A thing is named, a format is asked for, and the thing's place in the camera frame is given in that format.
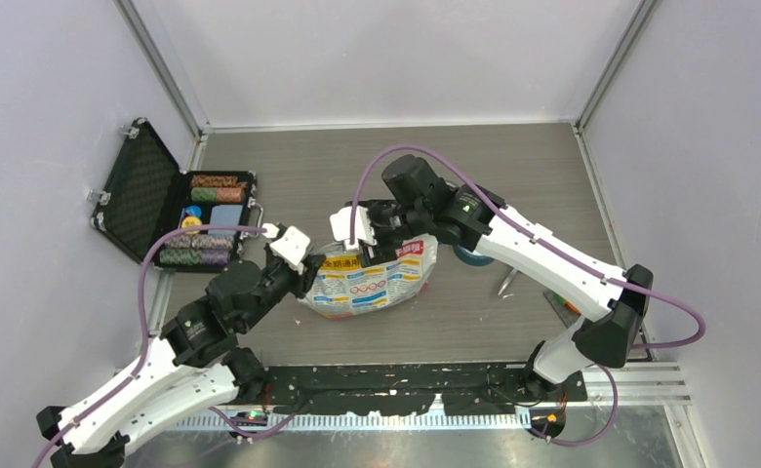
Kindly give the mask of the white yellow pet food bag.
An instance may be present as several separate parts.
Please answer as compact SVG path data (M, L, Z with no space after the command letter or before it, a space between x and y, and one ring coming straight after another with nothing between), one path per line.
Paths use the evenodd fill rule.
M326 261L300 304L329 319L377 312L419 295L437 261L439 243L429 235L409 240L393 259L363 267L342 245L325 246Z

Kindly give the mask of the metal food scoop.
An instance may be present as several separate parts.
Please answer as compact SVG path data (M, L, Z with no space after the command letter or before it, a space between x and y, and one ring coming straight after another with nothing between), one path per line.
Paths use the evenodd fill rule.
M504 277L504 279L501 281L501 284L498 288L497 295L503 295L505 291L509 288L509 286L512 284L512 282L515 280L515 278L520 273L517 269L511 269L507 275Z

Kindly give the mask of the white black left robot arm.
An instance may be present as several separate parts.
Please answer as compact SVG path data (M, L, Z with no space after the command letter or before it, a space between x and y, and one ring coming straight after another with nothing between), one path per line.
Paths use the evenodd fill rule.
M126 369L77 404L37 413L49 442L40 456L54 467L120 467L130 453L191 412L235 399L257 402L266 372L251 349L239 346L238 337L284 297L305 297L324 262L320 253L300 262L268 253L264 267L250 260L229 264Z

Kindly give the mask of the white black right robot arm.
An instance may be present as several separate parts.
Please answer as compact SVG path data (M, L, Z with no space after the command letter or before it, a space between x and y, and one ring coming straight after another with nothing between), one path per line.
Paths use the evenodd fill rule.
M364 265L387 261L404 242L428 234L502 262L576 307L576 322L538 344L526 363L519 384L530 396L550 399L591 365L626 364L647 312L650 270L625 270L582 253L467 176L460 185L446 181L422 157L397 158L381 178L391 199L355 196L343 210L343 242L360 250Z

